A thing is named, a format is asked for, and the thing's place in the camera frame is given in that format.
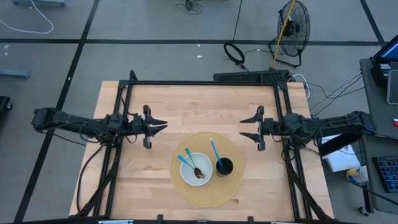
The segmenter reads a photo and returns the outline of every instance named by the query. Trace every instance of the black cup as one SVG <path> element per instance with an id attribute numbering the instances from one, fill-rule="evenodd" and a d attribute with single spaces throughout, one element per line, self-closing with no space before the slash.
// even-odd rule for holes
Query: black cup
<path id="1" fill-rule="evenodd" d="M 221 168 L 219 161 L 217 161 L 216 164 L 216 169 L 217 169 L 217 175 L 220 177 L 224 177 L 230 173 L 232 173 L 232 170 L 234 169 L 234 164 L 232 161 L 228 158 L 221 158 L 221 163 L 223 164 L 223 167 Z"/>

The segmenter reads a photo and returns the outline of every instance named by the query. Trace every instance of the spoon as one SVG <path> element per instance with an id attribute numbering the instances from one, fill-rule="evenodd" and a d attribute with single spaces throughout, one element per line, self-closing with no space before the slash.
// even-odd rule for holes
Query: spoon
<path id="1" fill-rule="evenodd" d="M 194 161 L 192 159 L 191 152 L 189 151 L 189 148 L 185 148 L 185 152 L 187 152 L 189 158 L 192 161 L 193 166 L 195 167 L 194 170 L 193 170 L 193 173 L 195 174 L 195 176 L 198 177 L 198 178 L 204 179 L 206 177 L 206 175 L 204 173 L 202 173 L 199 168 L 196 167 L 196 165 L 195 165 L 195 163 L 194 163 Z"/>
<path id="2" fill-rule="evenodd" d="M 195 168 L 193 168 L 193 167 L 191 166 L 191 164 L 189 164 L 181 155 L 178 155 L 177 158 L 178 158 L 179 160 L 181 160 L 183 163 L 185 163 L 186 165 L 188 165 L 189 167 L 191 167 L 193 170 L 195 170 Z"/>

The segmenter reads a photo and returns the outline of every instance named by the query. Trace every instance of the teal spoon handle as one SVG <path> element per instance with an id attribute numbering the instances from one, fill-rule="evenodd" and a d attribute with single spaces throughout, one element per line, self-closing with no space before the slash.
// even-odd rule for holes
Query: teal spoon handle
<path id="1" fill-rule="evenodd" d="M 189 148 L 185 148 L 185 152 L 187 152 L 189 158 L 190 158 L 191 161 L 192 161 L 193 166 L 196 168 L 196 165 L 195 165 L 195 163 L 193 162 L 193 159 L 192 159 L 192 156 L 191 156 L 191 152 L 189 151 Z"/>
<path id="2" fill-rule="evenodd" d="M 191 167 L 192 169 L 195 169 L 191 166 L 191 164 L 189 164 L 181 155 L 178 155 L 177 158 L 179 160 L 181 160 L 183 163 L 185 163 L 186 165 L 188 165 L 189 167 Z"/>

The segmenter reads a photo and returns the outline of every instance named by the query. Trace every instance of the gray floor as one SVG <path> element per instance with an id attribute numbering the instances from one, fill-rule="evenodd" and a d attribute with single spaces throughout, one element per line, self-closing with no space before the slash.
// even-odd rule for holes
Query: gray floor
<path id="1" fill-rule="evenodd" d="M 206 0 L 204 11 L 189 16 L 174 8 L 175 2 L 161 0 L 101 0 L 89 39 L 230 39 L 239 1 Z M 393 0 L 366 0 L 384 40 L 396 35 Z M 67 0 L 67 7 L 40 9 L 54 23 L 49 35 L 21 34 L 0 24 L 2 38 L 79 39 L 93 0 Z M 310 40 L 377 41 L 359 0 L 306 0 L 311 17 Z M 277 11 L 285 1 L 244 1 L 237 39 L 269 40 L 276 36 Z M 34 9 L 0 2 L 0 19 L 20 29 L 45 31 L 49 25 Z M 263 45 L 240 45 L 249 50 Z M 55 106 L 68 73 L 77 44 L 0 44 L 0 68 L 26 69 L 29 80 L 0 78 L 0 95 L 12 98 L 14 109 L 0 133 L 0 222 L 13 221 L 26 184 L 40 151 L 44 135 L 30 125 L 35 108 Z M 359 74 L 359 60 L 374 55 L 380 47 L 308 46 L 300 73 L 308 82 L 332 92 Z M 264 52 L 247 54 L 250 70 L 266 70 L 272 57 Z M 278 64 L 277 68 L 288 68 Z M 228 60 L 222 45 L 116 45 L 86 44 L 72 80 L 63 110 L 91 117 L 103 80 L 127 79 L 134 69 L 140 80 L 211 80 L 214 73 L 239 72 Z M 362 87 L 360 80 L 350 88 Z M 310 106 L 320 101 L 321 91 L 311 86 Z M 326 103 L 318 105 L 316 113 Z M 353 110 L 368 111 L 363 90 L 336 100 L 319 116 L 337 116 Z M 70 133 L 65 137 L 79 140 Z M 83 147 L 58 138 L 51 142 L 25 221 L 66 217 L 72 201 Z M 382 223 L 398 221 L 398 216 L 376 212 L 364 217 L 356 210 L 363 206 L 362 191 L 325 173 L 335 217 L 346 222 Z"/>

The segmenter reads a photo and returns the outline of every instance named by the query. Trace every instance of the round placemat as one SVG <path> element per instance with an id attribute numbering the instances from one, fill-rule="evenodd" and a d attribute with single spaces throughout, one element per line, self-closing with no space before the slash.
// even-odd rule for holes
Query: round placemat
<path id="1" fill-rule="evenodd" d="M 214 139 L 220 157 L 231 159 L 234 168 L 232 173 L 227 176 L 219 177 L 216 171 L 217 158 L 211 146 L 210 139 Z M 213 174 L 210 180 L 202 186 L 191 186 L 186 183 L 180 174 L 181 161 L 177 158 L 180 154 L 187 155 L 185 148 L 189 148 L 191 153 L 200 152 L 209 157 L 213 164 Z M 243 157 L 239 149 L 226 137 L 211 133 L 202 132 L 192 134 L 184 139 L 175 151 L 170 178 L 176 191 L 190 204 L 197 207 L 215 207 L 230 200 L 239 190 L 244 172 Z"/>

